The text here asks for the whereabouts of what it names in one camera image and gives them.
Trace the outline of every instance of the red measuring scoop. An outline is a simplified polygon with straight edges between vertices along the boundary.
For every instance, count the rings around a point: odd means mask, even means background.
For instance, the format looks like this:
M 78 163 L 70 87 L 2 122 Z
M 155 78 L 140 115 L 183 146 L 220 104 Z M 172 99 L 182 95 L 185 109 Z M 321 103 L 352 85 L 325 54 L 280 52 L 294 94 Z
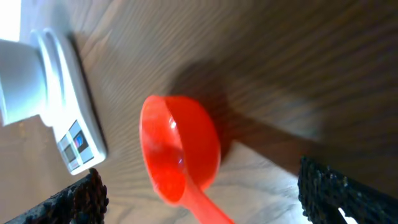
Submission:
M 207 112 L 184 96 L 150 96 L 140 139 L 155 192 L 189 209 L 201 223 L 233 223 L 204 193 L 220 166 L 220 143 Z

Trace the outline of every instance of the white cup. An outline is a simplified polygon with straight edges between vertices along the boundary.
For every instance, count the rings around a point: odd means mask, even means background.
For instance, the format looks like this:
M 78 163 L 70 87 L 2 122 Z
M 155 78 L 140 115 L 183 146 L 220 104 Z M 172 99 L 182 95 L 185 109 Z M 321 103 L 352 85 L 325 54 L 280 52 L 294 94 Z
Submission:
M 46 110 L 44 66 L 29 45 L 0 40 L 0 110 L 3 125 Z

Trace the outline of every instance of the table surface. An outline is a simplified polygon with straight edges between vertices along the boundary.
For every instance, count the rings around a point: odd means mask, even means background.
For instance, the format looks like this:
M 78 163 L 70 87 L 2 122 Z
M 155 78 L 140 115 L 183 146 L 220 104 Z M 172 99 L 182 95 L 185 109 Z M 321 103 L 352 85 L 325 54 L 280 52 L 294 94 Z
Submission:
M 306 223 L 302 155 L 398 197 L 397 4 L 22 0 L 21 41 L 76 45 L 108 158 L 106 223 L 196 223 L 152 190 L 138 122 L 152 94 L 209 112 L 223 160 L 206 194 L 237 223 Z M 39 117 L 0 128 L 0 222 L 73 183 Z

